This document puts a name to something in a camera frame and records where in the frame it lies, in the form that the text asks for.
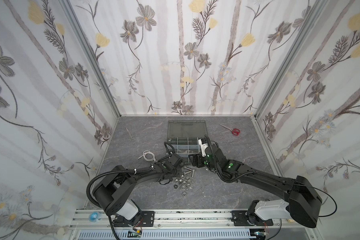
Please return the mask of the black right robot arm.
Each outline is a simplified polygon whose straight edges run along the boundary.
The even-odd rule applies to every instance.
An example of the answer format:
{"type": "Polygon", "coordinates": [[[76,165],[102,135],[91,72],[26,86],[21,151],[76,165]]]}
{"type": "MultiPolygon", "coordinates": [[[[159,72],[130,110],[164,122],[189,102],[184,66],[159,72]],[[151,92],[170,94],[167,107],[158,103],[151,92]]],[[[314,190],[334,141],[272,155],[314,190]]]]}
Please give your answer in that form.
{"type": "Polygon", "coordinates": [[[306,228],[316,228],[323,200],[318,194],[320,189],[313,187],[305,177],[276,176],[227,159],[218,144],[208,136],[199,139],[198,145],[199,152],[190,155],[194,167],[206,167],[227,184],[247,184],[279,197],[269,202],[252,201],[245,214],[250,225],[265,225],[273,219],[292,219],[306,228]]]}

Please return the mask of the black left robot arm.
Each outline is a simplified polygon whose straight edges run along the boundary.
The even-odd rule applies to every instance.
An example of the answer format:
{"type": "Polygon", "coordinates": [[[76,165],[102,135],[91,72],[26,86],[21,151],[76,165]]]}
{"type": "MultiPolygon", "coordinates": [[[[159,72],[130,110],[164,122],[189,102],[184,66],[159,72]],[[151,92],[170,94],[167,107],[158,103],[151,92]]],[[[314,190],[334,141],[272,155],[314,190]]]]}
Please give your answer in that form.
{"type": "Polygon", "coordinates": [[[127,169],[118,165],[89,181],[86,188],[87,198],[108,216],[116,240],[119,236],[112,216],[124,218],[126,224],[131,227],[139,225],[143,220],[142,210],[129,199],[134,188],[144,182],[156,182],[164,186],[180,174],[184,166],[182,157],[176,153],[171,144],[165,142],[164,146],[167,155],[149,167],[127,169]]]}

